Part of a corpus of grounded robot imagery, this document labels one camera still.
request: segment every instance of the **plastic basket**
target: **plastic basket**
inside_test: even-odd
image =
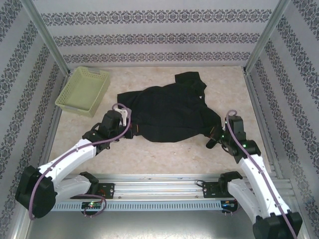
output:
[[[108,76],[107,71],[78,67],[55,104],[63,111],[93,117],[110,85]]]

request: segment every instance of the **patterned wallpaper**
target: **patterned wallpaper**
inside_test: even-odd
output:
[[[70,68],[241,65],[278,0],[34,0]]]
[[[318,19],[318,0],[291,1],[250,73],[311,238],[319,238]]]
[[[25,166],[37,166],[64,76],[18,0],[0,3],[0,239]]]

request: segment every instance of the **marble floor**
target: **marble floor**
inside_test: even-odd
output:
[[[246,88],[241,67],[114,67],[103,68],[110,72],[111,84],[93,118],[63,112],[53,143],[50,160],[71,148],[81,136],[116,103],[117,94],[143,90],[151,86],[174,83],[174,75],[186,71],[198,71],[205,90],[206,104],[222,118],[229,109],[236,109],[244,120],[248,139],[257,142],[269,163],[258,129],[253,107]],[[207,149],[208,138],[197,135],[177,143],[152,143],[142,136],[121,139],[112,143],[91,160],[80,165],[73,173],[112,174],[203,174],[223,173],[233,170],[242,172],[232,156],[220,145]]]

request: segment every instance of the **beige floor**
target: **beige floor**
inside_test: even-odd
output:
[[[206,83],[207,105],[222,118],[229,109],[236,109],[244,120],[247,138],[257,142],[269,163],[262,144],[252,104],[240,67],[135,67],[105,68],[110,72],[111,84],[93,118],[63,112],[54,140],[50,160],[71,148],[81,136],[116,103],[118,93],[142,90],[150,86],[164,86],[174,83],[174,75],[186,71],[198,71]],[[83,163],[74,173],[112,174],[201,174],[223,173],[238,170],[232,156],[225,153],[220,145],[207,149],[208,138],[203,135],[178,143],[152,143],[137,136],[121,139],[111,144],[95,158]]]

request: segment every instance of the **black cloth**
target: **black cloth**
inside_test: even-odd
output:
[[[198,72],[175,75],[174,84],[118,95],[132,110],[132,133],[152,142],[177,142],[197,134],[211,137],[221,118],[205,103],[206,84]]]

